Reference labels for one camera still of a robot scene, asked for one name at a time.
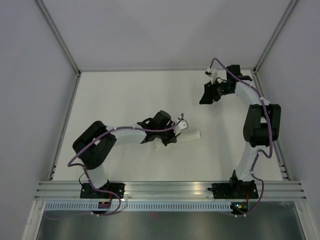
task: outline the white backdrop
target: white backdrop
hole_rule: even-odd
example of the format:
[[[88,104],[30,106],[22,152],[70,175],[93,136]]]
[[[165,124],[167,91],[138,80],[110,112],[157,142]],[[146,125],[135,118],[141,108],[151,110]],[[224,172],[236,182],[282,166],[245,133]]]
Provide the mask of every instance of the white backdrop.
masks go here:
[[[80,70],[253,67],[289,0],[43,0]]]
[[[251,75],[249,70],[242,74]],[[226,71],[218,75],[225,79]],[[184,113],[190,129],[200,130],[202,139],[160,149],[152,142],[116,146],[103,162],[108,179],[228,181],[245,149],[243,126],[248,108],[235,94],[212,105],[199,105],[209,80],[204,71],[84,72],[53,179],[76,181],[83,173],[82,167],[67,164],[75,155],[72,144],[93,122],[130,126],[164,110],[174,120]],[[272,159],[260,156],[254,173],[265,181],[282,180],[275,154]]]

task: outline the metal extrusion profile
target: metal extrusion profile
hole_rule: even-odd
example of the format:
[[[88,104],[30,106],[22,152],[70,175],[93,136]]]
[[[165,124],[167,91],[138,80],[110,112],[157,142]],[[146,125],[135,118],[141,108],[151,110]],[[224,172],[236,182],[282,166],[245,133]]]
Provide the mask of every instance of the metal extrusion profile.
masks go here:
[[[307,202],[296,201],[295,207],[306,240],[319,240],[320,235],[317,231],[315,221],[310,218]]]
[[[287,23],[289,17],[292,15],[298,2],[299,2],[299,0],[291,0],[289,2],[280,21],[278,22],[277,26],[275,27],[275,30],[273,31],[269,41],[267,42],[258,62],[256,63],[256,65],[254,67],[255,72],[259,71],[259,69],[261,68],[261,66],[264,63],[266,57],[268,56],[270,50],[272,49],[274,43],[276,42],[276,40],[279,37],[280,33],[282,32],[285,24]]]
[[[236,199],[214,199],[207,189],[213,183],[227,181],[126,181],[123,198],[129,202],[236,202]],[[262,185],[256,183],[261,193]],[[80,198],[78,181],[41,181],[34,200],[36,201],[87,201]],[[299,181],[265,181],[262,201],[306,201]]]
[[[57,143],[55,145],[54,156],[53,156],[53,158],[51,160],[51,170],[50,170],[50,172],[48,174],[48,177],[47,177],[48,180],[52,180],[53,177],[54,177],[53,175],[55,173],[56,164],[57,164],[57,161],[58,161],[58,157],[59,157],[59,154],[60,154],[60,150],[61,150],[61,147],[62,147],[64,136],[65,136],[65,133],[66,133],[66,130],[67,130],[67,126],[68,126],[68,121],[69,121],[69,118],[70,118],[71,110],[72,110],[72,107],[74,105],[74,101],[75,101],[75,98],[76,98],[77,89],[78,89],[79,82],[80,82],[80,77],[81,77],[81,74],[76,77],[76,80],[75,80],[73,88],[72,88],[71,95],[70,95],[70,97],[68,99],[68,106],[67,106],[67,109],[66,109],[66,111],[64,113],[63,124],[61,125],[61,129],[59,131],[59,139],[58,139],[58,141],[57,141]]]
[[[46,21],[49,29],[51,30],[54,38],[58,42],[63,54],[65,55],[67,61],[71,65],[72,69],[74,70],[75,74],[79,76],[81,74],[81,71],[79,70],[74,58],[72,57],[64,39],[62,38],[53,18],[51,17],[45,3],[43,0],[34,0],[36,6],[38,7],[39,11],[41,12],[42,16],[44,17],[44,20]]]
[[[31,211],[26,222],[22,240],[35,240],[39,233],[40,223],[45,210],[45,201],[33,201]]]

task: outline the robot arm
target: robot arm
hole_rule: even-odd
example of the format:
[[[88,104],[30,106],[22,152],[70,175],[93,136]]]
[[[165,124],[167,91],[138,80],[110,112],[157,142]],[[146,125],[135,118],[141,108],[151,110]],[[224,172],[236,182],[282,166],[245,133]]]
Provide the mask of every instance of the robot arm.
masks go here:
[[[269,147],[268,125],[263,111],[261,100],[257,93],[250,87],[252,79],[249,76],[243,76],[239,65],[228,66],[227,69],[236,75],[240,80],[247,83],[243,84],[235,80],[228,72],[227,80],[218,82],[210,81],[204,85],[204,94],[199,104],[212,104],[221,99],[221,96],[236,94],[248,107],[248,113],[243,126],[243,137],[246,141],[244,152],[238,167],[232,174],[233,182],[250,182],[253,179],[251,167],[254,163],[257,153],[266,150]],[[279,136],[281,108],[278,104],[271,104],[263,99],[271,123],[272,141],[276,141]]]
[[[182,119],[174,129],[165,130],[174,125],[175,122],[171,120],[171,116],[161,110],[153,118],[147,118],[144,121],[133,125],[132,129],[115,130],[101,138],[99,142],[93,144],[79,156],[87,169],[92,184],[97,189],[100,189],[108,183],[108,178],[102,164],[113,147],[124,144],[144,144],[152,142],[156,138],[161,139],[165,146],[170,143],[176,143],[181,130],[187,129],[189,125],[185,119]],[[101,121],[95,121],[73,143],[72,148],[76,153],[79,153],[93,139],[112,129],[117,128],[110,125],[104,125]]]

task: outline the white table surface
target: white table surface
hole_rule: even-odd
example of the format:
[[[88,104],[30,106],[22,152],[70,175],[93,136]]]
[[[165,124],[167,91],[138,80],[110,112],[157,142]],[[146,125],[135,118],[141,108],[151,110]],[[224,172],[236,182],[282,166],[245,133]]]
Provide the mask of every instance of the white table surface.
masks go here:
[[[250,75],[249,70],[242,74]],[[225,71],[218,72],[225,78]],[[81,167],[67,167],[75,155],[73,142],[94,122],[128,126],[153,117],[159,110],[175,120],[184,113],[190,129],[202,139],[156,149],[152,142],[114,147],[103,163],[111,181],[227,181],[244,148],[247,108],[235,94],[212,105],[199,105],[203,71],[84,72],[81,75],[53,180],[78,180]],[[260,156],[255,175],[281,181],[274,154]]]

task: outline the perforated cable channel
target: perforated cable channel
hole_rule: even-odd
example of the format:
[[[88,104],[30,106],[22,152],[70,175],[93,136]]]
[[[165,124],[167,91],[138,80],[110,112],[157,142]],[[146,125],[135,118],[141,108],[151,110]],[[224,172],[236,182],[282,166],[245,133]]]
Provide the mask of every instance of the perforated cable channel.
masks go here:
[[[46,211],[105,211],[93,201],[47,201]],[[112,202],[109,211],[118,206]],[[131,212],[230,212],[231,202],[122,202],[121,211]]]

